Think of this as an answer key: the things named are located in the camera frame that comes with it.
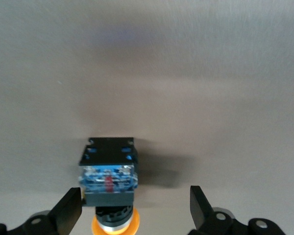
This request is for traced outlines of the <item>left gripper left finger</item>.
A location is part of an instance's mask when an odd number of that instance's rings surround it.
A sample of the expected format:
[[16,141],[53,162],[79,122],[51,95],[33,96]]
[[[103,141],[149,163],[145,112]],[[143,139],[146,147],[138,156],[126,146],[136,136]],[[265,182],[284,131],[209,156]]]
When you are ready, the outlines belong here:
[[71,188],[47,214],[35,215],[12,230],[0,223],[0,235],[68,235],[81,213],[81,189]]

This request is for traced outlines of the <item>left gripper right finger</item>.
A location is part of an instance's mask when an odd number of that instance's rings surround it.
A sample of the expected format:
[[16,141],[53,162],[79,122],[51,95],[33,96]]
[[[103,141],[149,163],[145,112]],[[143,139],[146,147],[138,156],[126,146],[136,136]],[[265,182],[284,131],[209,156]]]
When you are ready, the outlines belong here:
[[199,186],[190,187],[190,212],[195,229],[190,235],[283,235],[273,221],[253,218],[245,225],[230,211],[214,209]]

